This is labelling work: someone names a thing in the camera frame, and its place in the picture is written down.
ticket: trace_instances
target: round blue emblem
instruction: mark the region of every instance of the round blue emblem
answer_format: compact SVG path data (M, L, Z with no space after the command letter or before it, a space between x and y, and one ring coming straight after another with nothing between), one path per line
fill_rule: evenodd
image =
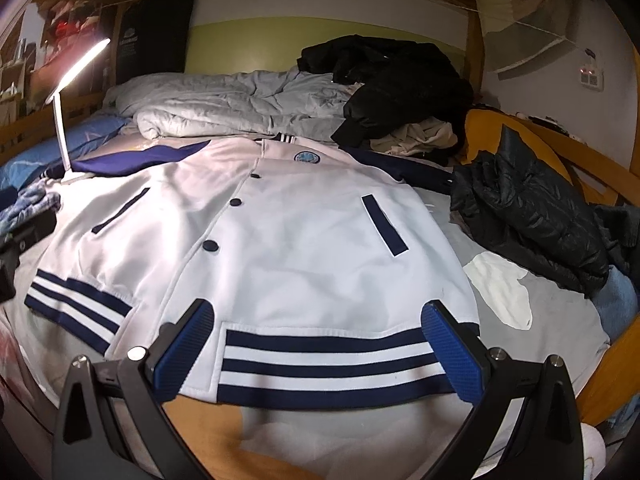
M320 162L320 155L317 155L314 152L300 152L297 153L293 160L298 162L310 162L311 164L317 164Z

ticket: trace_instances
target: orange cushion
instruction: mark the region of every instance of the orange cushion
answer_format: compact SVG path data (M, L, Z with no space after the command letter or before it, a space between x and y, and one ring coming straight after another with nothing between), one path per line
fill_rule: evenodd
M497 152L503 124L516 130L520 134L520 138L533 150L537 158L544 160L571 182L564 164L546 142L516 119L492 110L470 110L466 115L465 130L468 148L460 162L462 164L470 163L478 156L478 152L481 150L491 153Z

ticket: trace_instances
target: green wall panel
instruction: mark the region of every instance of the green wall panel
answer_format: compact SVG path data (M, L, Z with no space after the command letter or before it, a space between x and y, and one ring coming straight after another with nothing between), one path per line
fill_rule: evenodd
M460 71L462 50L418 34L366 23L324 18L247 18L193 27L187 47L186 73L232 74L253 70L288 70L300 51L313 44L346 36L379 36L393 40L431 41Z

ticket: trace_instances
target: blue plaid cloth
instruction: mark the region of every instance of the blue plaid cloth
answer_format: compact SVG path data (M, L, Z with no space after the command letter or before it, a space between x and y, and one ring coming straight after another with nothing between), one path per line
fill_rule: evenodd
M14 204L0 212L0 237L47 209L60 209L60 194L47 193L42 180L25 187L18 193Z

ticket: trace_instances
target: orange fabric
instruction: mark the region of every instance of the orange fabric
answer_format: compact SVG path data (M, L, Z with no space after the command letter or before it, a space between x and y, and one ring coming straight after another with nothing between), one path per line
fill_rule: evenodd
M242 412L178 396L164 411L191 452L216 480L321 480L318 475L240 448Z
M491 153L497 152L498 146L500 145L503 124L516 130L520 134L520 138L533 150L537 158L544 160L549 166L571 182L571 178L564 164L560 161L556 152L554 152L546 142L516 119L492 110L471 110L466 115L465 130L467 149L460 162L462 164L472 162L481 150Z

